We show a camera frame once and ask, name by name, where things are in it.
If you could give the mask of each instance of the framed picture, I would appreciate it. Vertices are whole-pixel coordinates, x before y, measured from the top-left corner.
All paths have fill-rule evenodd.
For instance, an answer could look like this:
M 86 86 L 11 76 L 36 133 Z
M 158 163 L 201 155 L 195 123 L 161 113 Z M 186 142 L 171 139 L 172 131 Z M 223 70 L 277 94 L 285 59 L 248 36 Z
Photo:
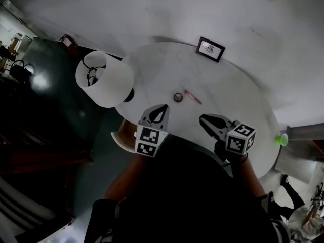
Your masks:
M 224 50 L 225 47 L 212 42 L 209 39 L 200 37 L 196 52 L 216 62 L 219 62 L 224 53 Z

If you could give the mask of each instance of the chair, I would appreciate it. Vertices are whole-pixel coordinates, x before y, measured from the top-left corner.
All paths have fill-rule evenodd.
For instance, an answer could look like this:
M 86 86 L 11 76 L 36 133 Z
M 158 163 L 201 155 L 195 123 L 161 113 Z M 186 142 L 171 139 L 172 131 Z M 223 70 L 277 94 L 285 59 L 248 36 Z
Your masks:
M 124 119 L 118 132 L 112 132 L 111 136 L 119 147 L 128 152 L 134 153 L 135 136 L 137 125 L 130 123 Z

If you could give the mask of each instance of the white marble table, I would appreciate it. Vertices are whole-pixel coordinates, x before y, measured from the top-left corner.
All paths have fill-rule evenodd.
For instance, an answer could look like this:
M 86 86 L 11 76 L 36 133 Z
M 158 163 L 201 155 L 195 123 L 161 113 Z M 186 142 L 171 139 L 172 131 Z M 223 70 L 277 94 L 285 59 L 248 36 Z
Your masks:
M 140 47 L 124 57 L 134 71 L 135 96 L 116 107 L 122 117 L 137 124 L 143 112 L 157 104 L 170 106 L 167 131 L 214 151 L 215 139 L 199 124 L 204 113 L 221 114 L 231 120 L 246 122 L 257 128 L 249 158 L 258 177 L 274 164 L 280 134 L 275 115 L 258 87 L 240 69 L 225 59 L 216 63 L 195 53 L 195 47 L 179 43 L 154 43 Z M 199 105 L 184 94 L 188 89 Z M 173 100 L 183 94 L 180 103 Z

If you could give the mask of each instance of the pink marker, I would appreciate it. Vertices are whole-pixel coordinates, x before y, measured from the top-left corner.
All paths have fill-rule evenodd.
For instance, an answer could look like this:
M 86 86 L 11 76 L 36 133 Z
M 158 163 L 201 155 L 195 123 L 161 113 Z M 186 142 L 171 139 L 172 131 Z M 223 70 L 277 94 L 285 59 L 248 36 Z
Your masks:
M 184 91 L 184 93 L 187 94 L 187 95 L 189 95 L 190 97 L 192 97 L 199 104 L 203 104 L 202 102 L 200 102 L 200 100 L 198 98 L 194 97 L 194 95 L 191 94 L 187 89 Z

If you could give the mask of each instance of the shoe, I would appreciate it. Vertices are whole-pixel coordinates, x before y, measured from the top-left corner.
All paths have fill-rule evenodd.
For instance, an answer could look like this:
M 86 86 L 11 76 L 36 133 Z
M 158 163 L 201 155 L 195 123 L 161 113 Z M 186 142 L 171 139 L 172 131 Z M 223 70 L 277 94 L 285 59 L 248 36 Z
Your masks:
M 271 202 L 274 201 L 273 191 L 269 192 L 268 197 Z
M 281 182 L 280 182 L 280 185 L 283 186 L 286 183 L 288 183 L 288 175 L 283 175 L 282 179 L 281 179 Z

